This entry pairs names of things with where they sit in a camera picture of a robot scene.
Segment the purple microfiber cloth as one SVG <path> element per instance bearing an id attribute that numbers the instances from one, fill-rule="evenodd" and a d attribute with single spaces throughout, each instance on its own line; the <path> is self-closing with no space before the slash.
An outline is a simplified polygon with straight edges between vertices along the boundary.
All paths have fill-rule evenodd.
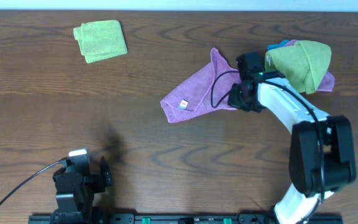
<path id="1" fill-rule="evenodd" d="M 227 105 L 226 93 L 239 84 L 239 72 L 229 66 L 216 48 L 210 62 L 187 78 L 160 104 L 169 123 L 179 123 L 217 110 L 233 110 Z"/>

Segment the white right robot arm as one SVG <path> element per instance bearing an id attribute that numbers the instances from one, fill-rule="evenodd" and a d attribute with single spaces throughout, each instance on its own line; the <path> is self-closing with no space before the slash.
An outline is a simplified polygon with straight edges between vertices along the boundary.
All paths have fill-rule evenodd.
<path id="1" fill-rule="evenodd" d="M 257 52 L 236 58 L 241 82 L 229 92 L 228 105 L 246 112 L 270 110 L 291 134 L 291 185 L 268 213 L 248 212 L 239 223 L 342 223 L 340 215 L 316 211 L 356 179 L 350 121 L 331 116 L 302 97 L 278 70 L 267 71 Z"/>

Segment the blue cloth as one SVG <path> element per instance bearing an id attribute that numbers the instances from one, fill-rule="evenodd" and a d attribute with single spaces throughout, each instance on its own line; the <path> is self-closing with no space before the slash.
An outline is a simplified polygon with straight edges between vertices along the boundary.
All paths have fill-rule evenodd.
<path id="1" fill-rule="evenodd" d="M 267 46 L 267 50 L 273 50 L 273 49 L 277 49 L 280 47 L 284 47 L 287 43 L 289 43 L 288 40 L 283 40 L 279 44 L 270 44 Z"/>

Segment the crumpled green cloth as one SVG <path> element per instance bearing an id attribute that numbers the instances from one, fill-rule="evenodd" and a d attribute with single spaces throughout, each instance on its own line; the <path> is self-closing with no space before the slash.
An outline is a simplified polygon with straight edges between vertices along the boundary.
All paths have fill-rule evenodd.
<path id="1" fill-rule="evenodd" d="M 299 93 L 331 92 L 335 78 L 328 71 L 331 48 L 310 40 L 283 40 L 269 45 L 265 54 L 265 69 L 279 70 Z"/>

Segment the purple cloth in pile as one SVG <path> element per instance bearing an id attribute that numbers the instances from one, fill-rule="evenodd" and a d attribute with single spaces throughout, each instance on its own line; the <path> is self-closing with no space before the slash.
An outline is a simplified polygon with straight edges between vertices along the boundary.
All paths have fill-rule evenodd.
<path id="1" fill-rule="evenodd" d="M 284 46 L 288 55 L 286 77 L 300 93 L 333 91 L 335 78 L 328 71 L 331 48 L 310 40 L 291 40 Z"/>

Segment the folded green cloth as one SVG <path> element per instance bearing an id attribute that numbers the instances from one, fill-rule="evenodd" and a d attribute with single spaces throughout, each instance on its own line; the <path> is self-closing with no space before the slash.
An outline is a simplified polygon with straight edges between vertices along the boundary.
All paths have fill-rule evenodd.
<path id="1" fill-rule="evenodd" d="M 86 63 L 128 53 L 122 26 L 117 20 L 84 23 L 73 29 L 73 35 Z"/>

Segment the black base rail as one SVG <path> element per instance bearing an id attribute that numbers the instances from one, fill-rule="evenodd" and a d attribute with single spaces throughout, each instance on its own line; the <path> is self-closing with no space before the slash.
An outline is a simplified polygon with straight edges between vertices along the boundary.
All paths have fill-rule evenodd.
<path id="1" fill-rule="evenodd" d="M 50 223 L 50 215 L 31 215 L 29 224 Z M 55 217 L 53 223 L 97 223 L 97 224 L 257 224 L 278 223 L 272 216 L 262 213 L 242 213 L 239 215 L 134 215 L 131 213 L 115 213 L 94 221 L 68 221 Z M 310 224 L 343 224 L 340 215 L 314 215 Z"/>

